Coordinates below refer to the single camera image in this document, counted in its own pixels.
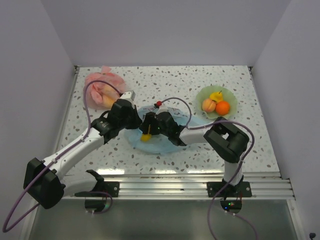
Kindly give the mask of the blue printed plastic bag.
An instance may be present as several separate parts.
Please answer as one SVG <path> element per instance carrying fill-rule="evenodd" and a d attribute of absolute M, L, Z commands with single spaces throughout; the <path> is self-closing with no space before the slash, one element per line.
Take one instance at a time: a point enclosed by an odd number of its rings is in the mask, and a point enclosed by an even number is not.
<path fill-rule="evenodd" d="M 139 117 L 144 120 L 145 115 L 148 112 L 156 113 L 158 109 L 154 106 L 148 105 L 143 106 L 137 110 Z M 189 114 L 182 112 L 180 109 L 169 107 L 168 111 L 172 115 L 173 119 L 178 125 L 185 125 L 189 119 Z M 204 120 L 192 116 L 189 123 L 189 127 L 202 126 L 207 124 Z M 173 145 L 166 136 L 159 134 L 152 136 L 148 141 L 141 141 L 142 132 L 139 129 L 126 129 L 124 131 L 124 137 L 128 143 L 138 150 L 150 153 L 150 154 L 168 154 L 172 152 L 177 152 L 183 149 L 182 146 Z"/>

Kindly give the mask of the peach fruit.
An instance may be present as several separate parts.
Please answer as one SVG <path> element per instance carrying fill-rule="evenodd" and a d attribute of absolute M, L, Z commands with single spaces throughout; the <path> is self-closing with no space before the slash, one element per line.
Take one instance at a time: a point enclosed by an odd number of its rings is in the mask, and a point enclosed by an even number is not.
<path fill-rule="evenodd" d="M 202 102 L 201 108 L 206 113 L 212 113 L 215 111 L 216 105 L 217 103 L 214 100 L 207 98 Z"/>

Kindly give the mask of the yellow pear fruit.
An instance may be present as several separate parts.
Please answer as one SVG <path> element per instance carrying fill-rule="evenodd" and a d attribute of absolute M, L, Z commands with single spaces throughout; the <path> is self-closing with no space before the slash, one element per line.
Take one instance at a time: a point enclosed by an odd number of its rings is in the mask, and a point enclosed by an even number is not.
<path fill-rule="evenodd" d="M 211 93 L 209 98 L 216 103 L 222 102 L 224 100 L 222 91 Z"/>

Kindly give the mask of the orange mandarin fruit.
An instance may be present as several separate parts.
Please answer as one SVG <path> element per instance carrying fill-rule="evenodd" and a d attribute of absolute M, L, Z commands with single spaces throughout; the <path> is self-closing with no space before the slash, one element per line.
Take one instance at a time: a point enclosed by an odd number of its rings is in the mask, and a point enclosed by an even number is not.
<path fill-rule="evenodd" d="M 216 104 L 215 112 L 219 116 L 227 115 L 230 112 L 230 104 L 227 101 L 221 101 Z"/>

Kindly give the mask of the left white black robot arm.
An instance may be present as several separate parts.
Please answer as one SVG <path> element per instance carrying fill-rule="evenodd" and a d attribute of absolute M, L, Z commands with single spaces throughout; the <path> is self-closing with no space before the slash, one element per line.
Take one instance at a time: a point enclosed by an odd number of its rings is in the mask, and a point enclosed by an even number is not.
<path fill-rule="evenodd" d="M 104 184 L 94 171 L 89 171 L 88 177 L 70 183 L 64 183 L 63 179 L 84 157 L 117 137 L 121 130 L 136 129 L 141 123 L 133 98 L 122 95 L 106 117 L 95 119 L 66 147 L 44 160 L 30 160 L 26 167 L 24 190 L 44 209 L 54 207 L 65 196 L 81 192 L 89 192 L 95 197 L 101 195 Z"/>

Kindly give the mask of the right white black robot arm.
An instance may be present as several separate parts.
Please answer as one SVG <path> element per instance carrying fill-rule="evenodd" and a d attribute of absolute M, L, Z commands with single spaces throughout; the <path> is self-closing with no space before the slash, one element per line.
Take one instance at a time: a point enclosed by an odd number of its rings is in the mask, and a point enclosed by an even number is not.
<path fill-rule="evenodd" d="M 139 129 L 143 135 L 163 135 L 175 146 L 207 143 L 224 160 L 223 192 L 235 196 L 243 181 L 242 165 L 255 143 L 253 133 L 243 124 L 218 117 L 214 122 L 188 128 L 175 122 L 165 111 L 147 113 Z"/>

